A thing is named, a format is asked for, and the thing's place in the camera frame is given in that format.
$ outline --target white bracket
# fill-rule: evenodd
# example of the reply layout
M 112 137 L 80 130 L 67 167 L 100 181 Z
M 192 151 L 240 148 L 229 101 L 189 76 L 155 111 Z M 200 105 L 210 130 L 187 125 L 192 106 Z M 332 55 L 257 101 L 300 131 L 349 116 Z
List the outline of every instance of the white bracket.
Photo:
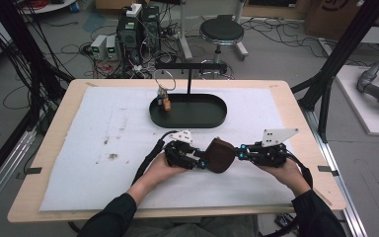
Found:
M 278 145 L 298 133 L 298 128 L 265 129 L 263 147 Z
M 192 143 L 192 136 L 190 135 L 189 130 L 182 130 L 179 132 L 175 132 L 169 135 L 172 139 L 185 142 L 185 143 Z

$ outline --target stool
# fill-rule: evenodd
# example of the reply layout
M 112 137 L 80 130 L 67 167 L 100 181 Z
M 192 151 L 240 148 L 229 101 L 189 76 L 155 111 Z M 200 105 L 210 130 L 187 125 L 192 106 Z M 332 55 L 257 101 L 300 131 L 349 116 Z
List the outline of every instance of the stool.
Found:
M 203 60 L 201 63 L 224 63 L 227 65 L 227 70 L 202 70 L 198 75 L 200 78 L 205 79 L 204 75 L 212 75 L 216 78 L 217 75 L 224 76 L 228 79 L 234 79 L 233 70 L 229 64 L 220 60 L 220 46 L 221 45 L 234 45 L 240 42 L 244 35 L 244 29 L 238 23 L 232 21 L 232 16 L 218 16 L 216 19 L 210 19 L 201 24 L 199 27 L 199 34 L 206 41 L 217 44 L 214 51 L 213 60 Z

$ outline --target floor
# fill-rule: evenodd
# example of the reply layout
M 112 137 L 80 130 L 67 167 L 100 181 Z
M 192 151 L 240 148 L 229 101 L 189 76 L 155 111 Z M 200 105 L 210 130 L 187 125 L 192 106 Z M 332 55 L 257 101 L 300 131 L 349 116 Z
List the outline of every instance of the floor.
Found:
M 60 10 L 40 17 L 43 22 L 46 22 L 42 28 L 49 44 L 69 72 L 76 78 L 91 78 L 92 75 L 89 72 L 92 68 L 89 60 L 75 52 L 79 45 L 92 41 L 91 39 L 99 34 L 114 33 L 116 14 L 97 12 L 90 4 L 78 14 Z M 202 18 L 188 20 L 188 29 L 193 27 L 188 36 L 197 36 L 197 27 L 201 21 Z M 296 40 L 295 37 L 288 36 L 297 35 L 299 39 L 304 39 L 306 36 L 303 34 L 302 23 L 292 22 L 277 28 L 276 25 L 280 23 L 266 22 L 274 25 L 272 30 L 269 29 L 269 25 L 264 24 L 264 21 L 254 23 L 258 32 L 246 29 L 243 44 L 250 55 L 244 61 L 240 60 L 232 47 L 222 48 L 221 59 L 233 67 L 235 78 L 284 80 L 290 86 L 294 86 L 314 76 L 326 60 L 322 48 L 311 39 L 303 41 L 307 46 L 299 46 L 298 43 L 293 42 Z M 275 40 L 279 38 L 291 46 L 276 42 Z M 38 44 L 42 51 L 48 52 L 39 40 Z M 189 37 L 189 47 L 194 57 L 193 62 L 212 58 L 215 49 L 214 45 L 197 37 Z M 369 65 L 375 60 L 379 60 L 379 48 L 373 44 L 362 44 L 347 63 Z M 172 74 L 176 78 L 187 77 L 187 74 L 182 75 L 181 71 L 174 71 Z M 22 109 L 28 103 L 27 90 L 25 88 L 16 90 L 21 86 L 22 83 L 17 79 L 11 63 L 1 55 L 0 147 L 27 111 Z M 302 94 L 303 92 L 298 93 L 296 97 L 301 98 Z M 337 83 L 334 83 L 331 96 L 327 137 L 367 235 L 379 236 L 379 136 L 365 133 Z M 75 235 L 65 222 L 13 224 L 6 218 L 23 182 L 16 176 L 22 172 L 28 158 L 34 155 L 41 140 L 42 136 L 39 135 L 0 194 L 0 236 Z M 275 229 L 272 221 L 273 215 L 260 216 L 260 229 L 263 233 L 270 233 Z

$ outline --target black tray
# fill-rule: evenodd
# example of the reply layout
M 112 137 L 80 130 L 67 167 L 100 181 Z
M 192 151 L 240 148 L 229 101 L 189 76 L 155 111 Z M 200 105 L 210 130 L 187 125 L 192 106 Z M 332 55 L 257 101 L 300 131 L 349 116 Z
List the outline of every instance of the black tray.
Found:
M 168 94 L 171 110 L 150 103 L 152 121 L 165 128 L 213 128 L 226 119 L 226 103 L 210 94 Z

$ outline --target white board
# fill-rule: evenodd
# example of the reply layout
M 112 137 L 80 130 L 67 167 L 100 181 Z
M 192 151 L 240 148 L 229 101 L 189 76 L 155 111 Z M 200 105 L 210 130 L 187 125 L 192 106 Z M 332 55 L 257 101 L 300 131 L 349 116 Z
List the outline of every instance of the white board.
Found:
M 228 109 L 220 126 L 190 130 L 192 146 L 201 150 L 217 136 L 240 146 L 260 141 L 265 128 L 283 128 L 268 89 L 192 92 L 216 95 Z M 126 192 L 144 157 L 169 130 L 150 119 L 155 96 L 156 89 L 89 88 L 55 161 L 40 210 L 98 210 Z M 139 208 L 290 204 L 293 198 L 274 177 L 235 159 L 222 174 L 192 170 L 168 180 Z
M 379 103 L 374 97 L 356 89 L 359 77 L 367 69 L 368 67 L 344 66 L 338 73 L 338 81 L 366 132 L 379 135 Z M 372 84 L 379 87 L 379 71 Z

